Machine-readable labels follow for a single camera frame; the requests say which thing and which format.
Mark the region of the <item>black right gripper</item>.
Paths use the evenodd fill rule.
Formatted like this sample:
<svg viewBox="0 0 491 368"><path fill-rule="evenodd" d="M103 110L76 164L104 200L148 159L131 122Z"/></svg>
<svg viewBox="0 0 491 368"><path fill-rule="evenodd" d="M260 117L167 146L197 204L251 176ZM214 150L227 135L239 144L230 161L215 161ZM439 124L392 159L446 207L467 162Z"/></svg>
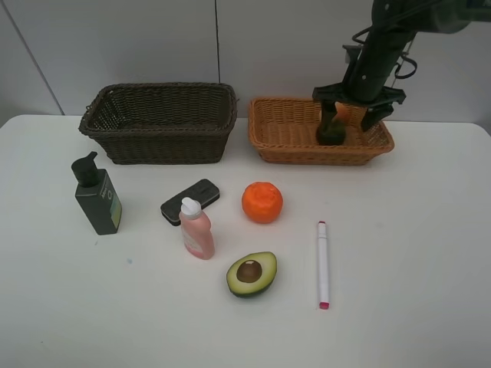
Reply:
<svg viewBox="0 0 491 368"><path fill-rule="evenodd" d="M402 104L406 100L406 94L402 89L384 85L362 84L358 88L340 82L315 87L312 98L321 101L321 122L318 131L327 133L333 118L337 115L335 102L369 108L361 121L361 129L368 131L374 124L389 117L394 112L391 104Z"/></svg>

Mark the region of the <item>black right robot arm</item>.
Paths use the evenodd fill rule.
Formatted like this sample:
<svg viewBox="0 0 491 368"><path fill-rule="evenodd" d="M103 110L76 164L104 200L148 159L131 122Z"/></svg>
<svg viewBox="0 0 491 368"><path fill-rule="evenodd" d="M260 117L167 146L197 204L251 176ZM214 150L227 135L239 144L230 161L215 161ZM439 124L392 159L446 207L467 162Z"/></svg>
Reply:
<svg viewBox="0 0 491 368"><path fill-rule="evenodd" d="M417 63L404 50L417 33L454 34L472 21L490 21L489 1L375 1L370 27L352 37L355 46L345 45L348 68L342 82L316 87L312 97L321 103L318 132L328 133L336 114L336 103L363 107L364 131L394 112L393 103L402 104L403 90L385 85L391 73L401 75L399 60L414 67Z"/></svg>

